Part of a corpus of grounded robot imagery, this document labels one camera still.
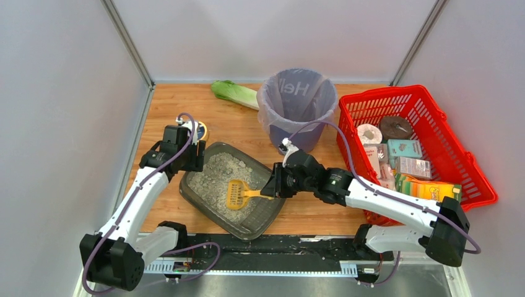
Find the yellow litter scoop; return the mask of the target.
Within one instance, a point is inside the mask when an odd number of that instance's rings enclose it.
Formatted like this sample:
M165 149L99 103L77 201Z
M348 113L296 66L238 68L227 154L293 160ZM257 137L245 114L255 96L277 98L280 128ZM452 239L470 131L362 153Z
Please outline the yellow litter scoop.
M246 206L250 199L260 197L263 199L273 200L271 196L261 194L260 190L250 189L248 183L239 179L232 179L228 182L226 207L230 210L240 210Z

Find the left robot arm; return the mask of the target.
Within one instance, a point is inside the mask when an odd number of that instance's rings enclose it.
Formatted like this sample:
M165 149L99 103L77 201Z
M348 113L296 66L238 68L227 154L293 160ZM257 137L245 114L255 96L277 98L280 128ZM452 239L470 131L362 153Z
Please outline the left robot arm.
M162 222L145 238L138 235L174 175L202 171L206 141L199 139L198 130L195 120L167 125L162 140L142 156L132 187L111 218L99 231L82 238L79 247L86 292L97 294L90 283L105 285L106 291L134 290L147 265L185 240L186 227L174 222Z

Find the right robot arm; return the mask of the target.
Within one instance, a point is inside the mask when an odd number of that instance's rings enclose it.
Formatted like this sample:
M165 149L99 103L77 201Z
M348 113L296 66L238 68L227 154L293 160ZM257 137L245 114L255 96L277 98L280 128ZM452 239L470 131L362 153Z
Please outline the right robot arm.
M460 203L451 197L438 202L389 190L348 170L325 168L302 150L275 163L261 189L262 195L280 199L299 192L399 222L398 226L364 224L358 229L355 243L373 252L421 252L450 267L461 266L467 252L470 224Z

